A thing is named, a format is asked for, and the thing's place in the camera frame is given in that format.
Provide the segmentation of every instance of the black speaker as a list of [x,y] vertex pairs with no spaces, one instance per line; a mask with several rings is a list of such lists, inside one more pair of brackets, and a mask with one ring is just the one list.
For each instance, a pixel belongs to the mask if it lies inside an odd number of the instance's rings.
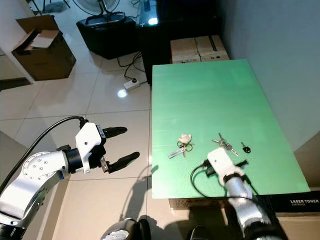
[[136,22],[118,15],[89,17],[76,23],[88,49],[106,59],[139,51]]

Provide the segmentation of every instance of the green table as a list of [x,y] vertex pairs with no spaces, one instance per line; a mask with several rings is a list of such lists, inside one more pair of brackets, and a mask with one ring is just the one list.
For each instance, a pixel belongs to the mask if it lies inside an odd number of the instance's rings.
[[[193,150],[172,159],[181,133],[192,134]],[[304,175],[264,93],[244,59],[153,66],[152,197],[201,197],[191,171],[218,145],[218,133],[247,159],[244,171],[261,195],[308,192]],[[251,148],[247,154],[241,142]],[[217,176],[195,175],[195,185],[211,197],[224,196]]]

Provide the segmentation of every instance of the cardboard box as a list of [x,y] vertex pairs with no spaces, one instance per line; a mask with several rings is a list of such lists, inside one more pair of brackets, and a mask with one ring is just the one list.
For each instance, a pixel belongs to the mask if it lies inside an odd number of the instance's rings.
[[171,40],[170,45],[173,64],[201,62],[197,44],[193,37]]
[[195,38],[201,62],[229,60],[227,51],[218,35]]
[[34,78],[67,78],[76,62],[54,17],[50,15],[16,20],[27,33],[13,48],[12,54]]

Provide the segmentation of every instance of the power strip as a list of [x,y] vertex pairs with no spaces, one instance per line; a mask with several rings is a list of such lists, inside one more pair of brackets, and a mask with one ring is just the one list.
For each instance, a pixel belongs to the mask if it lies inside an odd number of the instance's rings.
[[139,87],[140,82],[134,78],[133,80],[128,81],[128,82],[124,83],[123,85],[127,91],[130,91],[132,89],[136,89],[137,87]]

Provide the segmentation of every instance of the open cardboard box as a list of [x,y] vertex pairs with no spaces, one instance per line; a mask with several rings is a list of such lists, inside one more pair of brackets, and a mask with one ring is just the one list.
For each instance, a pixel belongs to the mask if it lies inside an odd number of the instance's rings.
[[67,78],[76,62],[69,46],[51,15],[17,19],[27,33],[12,54],[34,78]]

